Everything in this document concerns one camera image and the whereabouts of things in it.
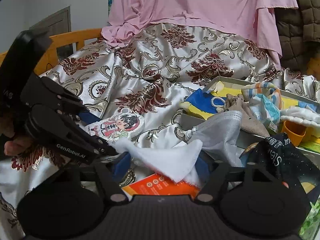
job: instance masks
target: human hand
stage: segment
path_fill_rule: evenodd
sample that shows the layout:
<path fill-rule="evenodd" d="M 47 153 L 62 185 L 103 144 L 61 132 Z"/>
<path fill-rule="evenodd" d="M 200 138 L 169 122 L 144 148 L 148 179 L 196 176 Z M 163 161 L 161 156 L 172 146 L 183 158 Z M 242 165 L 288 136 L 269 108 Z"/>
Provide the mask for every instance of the human hand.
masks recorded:
<path fill-rule="evenodd" d="M 33 143 L 33 139 L 26 134 L 15 135 L 11 113 L 5 113 L 0 117 L 0 134 L 12 138 L 12 141 L 7 141 L 4 144 L 4 154 L 7 156 L 23 153 Z"/>

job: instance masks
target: white rope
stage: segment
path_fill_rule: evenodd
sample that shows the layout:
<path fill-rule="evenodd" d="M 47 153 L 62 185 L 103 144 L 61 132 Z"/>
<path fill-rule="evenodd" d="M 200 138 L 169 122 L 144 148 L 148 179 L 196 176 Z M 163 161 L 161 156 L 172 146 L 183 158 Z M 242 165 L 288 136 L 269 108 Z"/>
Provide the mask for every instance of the white rope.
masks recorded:
<path fill-rule="evenodd" d="M 216 104 L 214 103 L 214 100 L 215 100 L 215 99 L 221 100 L 221 101 L 223 102 L 223 106 L 221 106 L 221 105 L 216 105 Z M 225 100 L 224 100 L 223 98 L 221 98 L 221 97 L 213 97 L 213 98 L 211 98 L 211 105 L 212 105 L 213 107 L 215 107 L 216 110 L 217 110 L 217 112 L 219 113 L 219 112 L 223 112 L 223 111 L 225 110 L 226 102 L 225 102 Z"/>

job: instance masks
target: black circular pad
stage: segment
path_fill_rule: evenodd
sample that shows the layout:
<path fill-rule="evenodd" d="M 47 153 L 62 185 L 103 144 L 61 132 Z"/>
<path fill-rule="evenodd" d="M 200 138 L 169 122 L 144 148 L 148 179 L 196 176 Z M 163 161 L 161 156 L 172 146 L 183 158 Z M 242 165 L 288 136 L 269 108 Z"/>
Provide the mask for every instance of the black circular pad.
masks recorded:
<path fill-rule="evenodd" d="M 306 209 L 281 184 L 253 182 L 235 188 L 220 202 L 223 217 L 235 228 L 258 236 L 284 236 L 299 229 Z"/>
<path fill-rule="evenodd" d="M 41 186 L 18 204 L 23 230 L 32 236 L 54 239 L 76 236 L 91 229 L 103 213 L 95 193 L 68 183 Z"/>

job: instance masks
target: metal screw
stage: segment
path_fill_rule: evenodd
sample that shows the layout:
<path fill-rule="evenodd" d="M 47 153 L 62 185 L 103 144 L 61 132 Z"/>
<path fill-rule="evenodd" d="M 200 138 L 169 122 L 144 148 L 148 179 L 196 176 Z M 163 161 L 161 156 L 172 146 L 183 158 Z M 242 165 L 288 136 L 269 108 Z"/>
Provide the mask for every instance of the metal screw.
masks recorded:
<path fill-rule="evenodd" d="M 213 200 L 213 196 L 209 194 L 200 194 L 197 196 L 197 199 L 200 200 L 201 202 L 210 202 Z"/>
<path fill-rule="evenodd" d="M 110 199 L 113 202 L 122 202 L 126 199 L 126 197 L 123 194 L 113 194 L 113 195 L 111 195 Z"/>

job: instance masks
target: white fluffy fabric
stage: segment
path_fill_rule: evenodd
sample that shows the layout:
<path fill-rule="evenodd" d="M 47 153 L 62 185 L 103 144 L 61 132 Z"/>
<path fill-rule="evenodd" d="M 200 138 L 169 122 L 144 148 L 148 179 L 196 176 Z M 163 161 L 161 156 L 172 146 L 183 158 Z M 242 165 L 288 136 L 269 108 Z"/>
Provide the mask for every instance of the white fluffy fabric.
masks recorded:
<path fill-rule="evenodd" d="M 306 108 L 291 106 L 288 109 L 281 110 L 280 120 L 295 122 L 306 127 L 313 127 L 313 133 L 320 138 L 320 115 Z"/>
<path fill-rule="evenodd" d="M 195 164 L 202 148 L 200 140 L 169 149 L 138 148 L 127 138 L 110 144 L 118 153 L 129 152 L 157 173 L 164 174 L 175 183 L 181 180 L 195 186 L 200 185 Z"/>

